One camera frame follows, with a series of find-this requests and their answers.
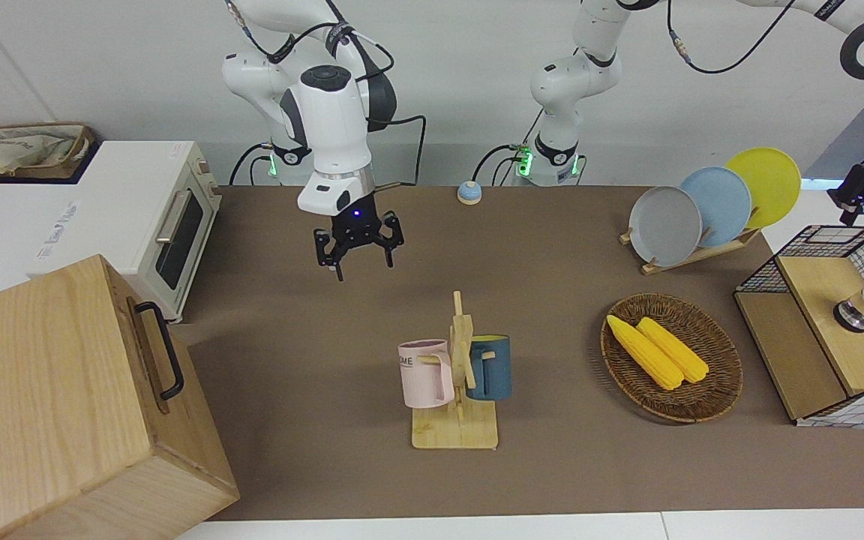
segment oven door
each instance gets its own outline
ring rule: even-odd
[[[155,236],[158,250],[148,272],[161,297],[172,299],[175,315],[181,316],[185,294],[202,256],[203,244],[212,228],[215,211],[192,171],[183,170],[186,181],[172,195],[162,226]]]

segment mug handle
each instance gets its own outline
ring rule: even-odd
[[[440,382],[442,394],[436,397],[445,400],[446,394],[452,387],[452,365],[449,363],[449,354],[446,352],[429,352],[428,355],[420,355],[418,361],[422,362],[423,365],[439,365],[439,373],[442,374]]]
[[[491,360],[495,358],[494,351],[486,351],[481,353],[482,358],[482,394],[484,396],[489,395],[489,370],[486,369],[486,360]]]

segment black metal handle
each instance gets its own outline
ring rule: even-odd
[[[155,304],[154,301],[144,301],[141,304],[135,304],[135,312],[141,314],[142,311],[150,311],[155,314],[155,322],[158,323],[159,334],[162,334],[162,342],[165,343],[165,353],[169,356],[169,365],[172,365],[172,375],[175,376],[175,384],[164,390],[159,396],[162,401],[168,401],[179,395],[185,387],[185,377],[182,376],[182,366],[179,365],[179,357],[176,355],[176,348],[172,346],[172,338],[169,337],[169,329],[165,323],[165,317],[162,315],[162,310]]]

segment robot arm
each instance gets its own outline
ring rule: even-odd
[[[847,34],[841,65],[851,76],[864,79],[864,0],[737,0],[750,7],[794,9],[812,14]],[[583,98],[613,88],[621,76],[617,42],[632,11],[651,8],[661,0],[583,0],[572,37],[578,55],[544,66],[532,76],[532,96],[542,106],[535,137],[525,151],[519,176],[536,185],[561,184],[572,175],[582,117],[575,109]],[[679,54],[692,62],[685,46],[672,35]],[[864,166],[856,165],[842,187],[829,194],[851,224],[864,205]]]
[[[617,44],[628,18],[629,11],[617,0],[583,1],[572,27],[578,54],[557,59],[532,75],[532,98],[542,106],[542,114],[519,176],[548,187],[572,175],[582,126],[576,103],[620,81]]]
[[[294,48],[296,40],[289,38],[274,54],[260,49],[229,55],[223,78],[231,92],[265,117],[274,153],[286,165],[298,167],[313,152],[314,170],[298,195],[298,207],[332,219],[331,232],[314,232],[319,265],[334,269],[342,281],[342,257],[353,248],[376,244],[392,267],[392,252],[404,237],[394,212],[377,215],[366,136],[392,119],[395,93],[362,47],[360,40],[367,38],[345,21],[332,0],[226,3],[253,42],[246,20],[325,45],[309,52]],[[381,233],[383,226],[391,235]]]

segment oven window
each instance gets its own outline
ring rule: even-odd
[[[202,205],[199,204],[199,200],[193,193],[189,199],[189,205],[185,208],[185,215],[182,215],[181,222],[178,223],[175,239],[172,240],[171,244],[162,246],[162,250],[158,253],[155,271],[162,277],[162,280],[165,280],[165,284],[168,284],[171,290],[176,290],[176,287],[179,286],[179,278],[182,276],[182,270],[185,269],[185,261],[188,260],[189,252],[192,251],[192,244],[195,243],[196,233],[199,232],[203,215]]]

